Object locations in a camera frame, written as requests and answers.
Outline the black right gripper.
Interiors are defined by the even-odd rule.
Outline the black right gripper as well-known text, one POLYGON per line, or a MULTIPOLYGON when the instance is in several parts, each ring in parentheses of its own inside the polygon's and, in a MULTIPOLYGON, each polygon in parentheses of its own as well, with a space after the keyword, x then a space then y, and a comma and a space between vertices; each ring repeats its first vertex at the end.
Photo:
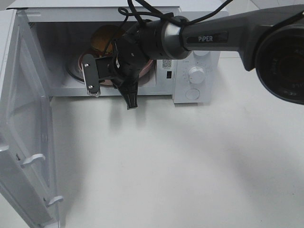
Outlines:
POLYGON ((82 69, 86 91, 101 91, 101 81, 110 80, 120 90, 127 109, 138 107, 138 80, 143 67, 143 52, 137 43, 126 39, 113 42, 113 53, 108 57, 96 58, 85 54, 82 69))

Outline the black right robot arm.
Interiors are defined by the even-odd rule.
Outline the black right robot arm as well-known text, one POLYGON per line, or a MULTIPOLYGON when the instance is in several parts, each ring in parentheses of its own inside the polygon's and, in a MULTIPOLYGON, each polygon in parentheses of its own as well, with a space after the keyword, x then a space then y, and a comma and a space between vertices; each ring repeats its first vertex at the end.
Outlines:
POLYGON ((100 95, 110 80, 129 109, 137 107, 139 74, 149 60, 185 59, 191 51, 236 51, 245 70, 256 70, 262 85, 287 102, 304 102, 304 7, 302 4, 259 9, 223 18, 215 12, 194 20, 164 14, 146 1, 120 7, 134 24, 121 38, 111 37, 112 54, 83 56, 86 91, 100 95))

